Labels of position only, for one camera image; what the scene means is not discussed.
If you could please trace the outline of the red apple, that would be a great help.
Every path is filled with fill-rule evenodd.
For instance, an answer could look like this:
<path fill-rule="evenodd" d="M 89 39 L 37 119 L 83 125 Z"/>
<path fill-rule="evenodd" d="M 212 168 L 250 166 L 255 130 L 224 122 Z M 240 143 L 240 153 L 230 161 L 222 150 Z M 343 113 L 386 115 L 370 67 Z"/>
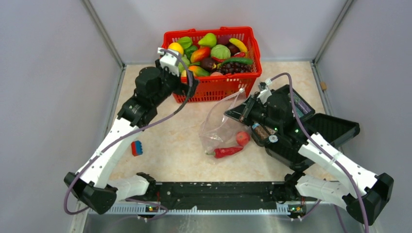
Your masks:
<path fill-rule="evenodd" d="M 250 139 L 248 132 L 241 131 L 236 134 L 236 142 L 239 146 L 246 146 L 250 142 Z"/>

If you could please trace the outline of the yellow apple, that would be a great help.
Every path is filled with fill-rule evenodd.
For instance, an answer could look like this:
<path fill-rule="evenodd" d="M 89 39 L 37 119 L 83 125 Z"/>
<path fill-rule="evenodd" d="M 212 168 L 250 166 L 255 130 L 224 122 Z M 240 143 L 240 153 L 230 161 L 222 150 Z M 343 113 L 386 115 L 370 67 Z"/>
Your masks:
<path fill-rule="evenodd" d="M 178 52 L 179 54 L 184 55 L 184 48 L 178 42 L 173 42 L 169 44 L 168 49 L 174 50 Z"/>

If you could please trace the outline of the clear zip top bag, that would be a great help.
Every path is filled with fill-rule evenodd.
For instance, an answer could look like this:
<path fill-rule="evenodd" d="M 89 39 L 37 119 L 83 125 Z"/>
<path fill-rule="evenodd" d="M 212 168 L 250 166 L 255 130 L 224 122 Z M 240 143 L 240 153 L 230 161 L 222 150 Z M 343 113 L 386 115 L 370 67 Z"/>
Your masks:
<path fill-rule="evenodd" d="M 251 130 L 248 126 L 245 126 L 233 119 L 228 118 L 227 116 L 224 116 L 224 112 L 226 110 L 240 105 L 245 100 L 246 94 L 244 89 L 241 88 L 234 94 L 231 94 L 218 101 L 208 112 L 204 122 L 200 127 L 199 138 L 204 153 L 210 163 L 217 163 L 225 158 L 230 157 L 227 156 L 221 159 L 216 159 L 213 156 L 207 155 L 206 153 L 212 152 L 218 148 L 239 146 L 236 142 L 236 134 L 238 132 L 248 132 L 251 138 Z"/>

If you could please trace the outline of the red chili pepper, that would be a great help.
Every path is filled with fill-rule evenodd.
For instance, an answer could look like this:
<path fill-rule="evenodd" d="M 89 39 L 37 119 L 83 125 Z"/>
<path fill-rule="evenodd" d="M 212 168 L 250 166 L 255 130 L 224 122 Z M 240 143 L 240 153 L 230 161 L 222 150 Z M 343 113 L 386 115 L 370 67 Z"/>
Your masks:
<path fill-rule="evenodd" d="M 242 146 L 229 147 L 229 148 L 218 148 L 212 152 L 206 153 L 207 155 L 213 156 L 216 159 L 221 159 L 227 156 L 234 155 L 243 150 Z"/>

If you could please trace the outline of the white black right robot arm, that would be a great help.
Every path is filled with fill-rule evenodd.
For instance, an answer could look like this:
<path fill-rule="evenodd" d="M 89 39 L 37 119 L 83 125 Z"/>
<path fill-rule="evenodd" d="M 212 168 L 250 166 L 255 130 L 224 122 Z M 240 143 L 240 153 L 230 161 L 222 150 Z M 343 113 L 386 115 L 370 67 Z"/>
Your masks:
<path fill-rule="evenodd" d="M 317 114 L 298 94 L 255 93 L 225 115 L 252 128 L 255 142 L 293 170 L 285 194 L 327 201 L 371 226 L 389 202 L 393 178 L 356 164 L 338 147 L 356 136 L 353 121 Z"/>

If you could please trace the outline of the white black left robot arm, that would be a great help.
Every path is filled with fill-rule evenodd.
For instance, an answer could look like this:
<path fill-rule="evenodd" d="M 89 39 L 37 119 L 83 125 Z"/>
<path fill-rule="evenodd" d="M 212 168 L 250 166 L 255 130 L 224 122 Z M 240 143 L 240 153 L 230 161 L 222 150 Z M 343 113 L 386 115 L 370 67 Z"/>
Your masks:
<path fill-rule="evenodd" d="M 140 196 L 146 201 L 154 198 L 155 180 L 150 175 L 137 173 L 113 182 L 109 181 L 109 177 L 120 158 L 144 130 L 175 116 L 194 95 L 199 80 L 189 69 L 186 72 L 187 83 L 183 83 L 179 73 L 174 73 L 172 68 L 145 67 L 140 71 L 133 96 L 123 104 L 103 142 L 86 164 L 64 177 L 64 183 L 68 186 L 64 197 L 67 214 L 79 213 L 68 209 L 69 193 L 100 215 L 108 212 L 116 202 L 127 198 Z M 183 94 L 186 97 L 184 102 L 170 115 L 153 122 L 158 106 L 173 93 Z"/>

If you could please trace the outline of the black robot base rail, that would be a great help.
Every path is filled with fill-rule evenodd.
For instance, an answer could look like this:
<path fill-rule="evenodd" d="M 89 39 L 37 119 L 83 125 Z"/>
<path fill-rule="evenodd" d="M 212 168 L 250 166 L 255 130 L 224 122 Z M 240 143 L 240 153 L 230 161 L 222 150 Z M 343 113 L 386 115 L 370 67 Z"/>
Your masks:
<path fill-rule="evenodd" d="M 305 216 L 308 201 L 284 182 L 163 182 L 151 184 L 145 214 L 273 214 L 291 218 Z"/>

